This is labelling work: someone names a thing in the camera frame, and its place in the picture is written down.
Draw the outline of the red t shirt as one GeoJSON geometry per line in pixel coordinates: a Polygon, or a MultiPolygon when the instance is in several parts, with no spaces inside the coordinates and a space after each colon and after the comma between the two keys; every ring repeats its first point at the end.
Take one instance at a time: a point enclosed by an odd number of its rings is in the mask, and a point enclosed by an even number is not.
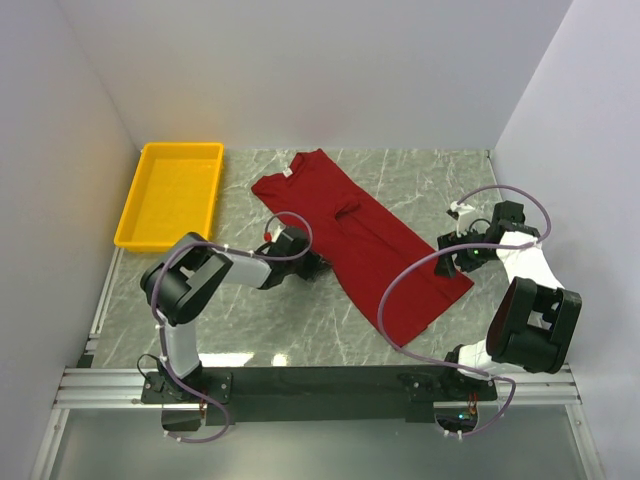
{"type": "Polygon", "coordinates": [[[391,291],[389,284],[433,248],[354,183],[322,150],[299,152],[282,173],[251,188],[288,225],[313,231],[343,290],[376,328],[399,346],[414,340],[473,286],[467,276],[434,274],[428,262],[391,291]]]}

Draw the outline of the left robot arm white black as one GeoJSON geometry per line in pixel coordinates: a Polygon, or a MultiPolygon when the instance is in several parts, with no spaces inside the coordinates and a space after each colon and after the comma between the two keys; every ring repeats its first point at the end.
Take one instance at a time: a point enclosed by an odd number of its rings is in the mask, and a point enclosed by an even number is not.
{"type": "Polygon", "coordinates": [[[220,286],[269,290],[289,275],[310,281],[331,269],[300,228],[287,226],[264,238],[257,250],[242,252],[215,248],[189,232],[143,273],[140,288],[156,319],[162,352],[154,359],[157,375],[145,376],[149,394],[165,394],[171,403],[198,401],[200,394],[224,401],[222,386],[230,382],[204,371],[196,342],[196,319],[220,286]]]}

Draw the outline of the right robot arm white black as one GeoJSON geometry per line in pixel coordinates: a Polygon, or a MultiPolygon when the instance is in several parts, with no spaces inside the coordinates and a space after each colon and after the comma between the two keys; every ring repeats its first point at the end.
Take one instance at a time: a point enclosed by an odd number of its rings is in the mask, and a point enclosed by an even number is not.
{"type": "Polygon", "coordinates": [[[565,289],[551,271],[538,243],[539,231],[526,224],[524,206],[499,202],[487,220],[475,208],[454,202],[447,214],[456,221],[456,229],[437,238],[438,248],[467,247],[439,257],[434,273],[452,278],[498,261],[509,281],[486,338],[455,348],[449,360],[461,365],[460,374],[484,381],[512,373],[557,373],[565,362],[582,298],[565,289]]]}

